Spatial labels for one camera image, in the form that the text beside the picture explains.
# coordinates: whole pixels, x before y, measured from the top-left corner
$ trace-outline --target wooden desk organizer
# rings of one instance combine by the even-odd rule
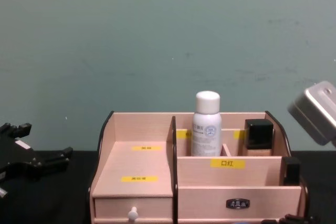
[[[286,214],[305,216],[304,181],[282,185],[281,160],[290,149],[279,122],[267,111],[221,115],[223,156],[191,157],[193,113],[112,112],[101,130],[89,188],[91,223],[132,223],[132,207],[139,214],[135,223],[143,224],[260,223]],[[245,120],[264,118],[274,124],[273,156],[240,156]],[[230,209],[231,199],[248,199],[249,207]]]

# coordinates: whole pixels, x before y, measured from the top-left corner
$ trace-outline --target drawer knob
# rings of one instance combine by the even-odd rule
[[[128,212],[128,218],[130,220],[136,220],[139,217],[136,207],[132,207],[131,211]]]

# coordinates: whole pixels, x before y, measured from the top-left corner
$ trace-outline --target black table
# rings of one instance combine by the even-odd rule
[[[39,152],[41,156],[50,152]],[[336,223],[336,152],[292,152],[302,161],[302,174],[310,190],[310,215],[322,224]],[[0,205],[1,224],[83,223],[89,181],[96,152],[75,151],[65,173],[37,182],[11,180],[0,186],[10,192]]]

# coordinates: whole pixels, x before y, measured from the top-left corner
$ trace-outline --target teal wall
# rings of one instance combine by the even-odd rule
[[[193,111],[209,89],[222,111],[271,111],[293,150],[333,150],[287,105],[336,84],[334,59],[336,0],[0,0],[0,123],[93,150],[110,110]]]

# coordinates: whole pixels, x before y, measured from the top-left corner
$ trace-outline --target yellow label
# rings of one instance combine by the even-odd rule
[[[191,138],[191,130],[176,130],[176,138]]]
[[[121,182],[155,182],[157,176],[125,176],[121,177]]]
[[[243,159],[223,159],[223,158],[213,158],[211,159],[211,167],[216,168],[231,168],[231,169],[244,169],[245,160]]]
[[[234,139],[244,139],[244,137],[245,137],[245,131],[244,130],[234,131],[233,132],[233,137],[234,137]]]
[[[133,146],[132,151],[160,151],[161,146]]]

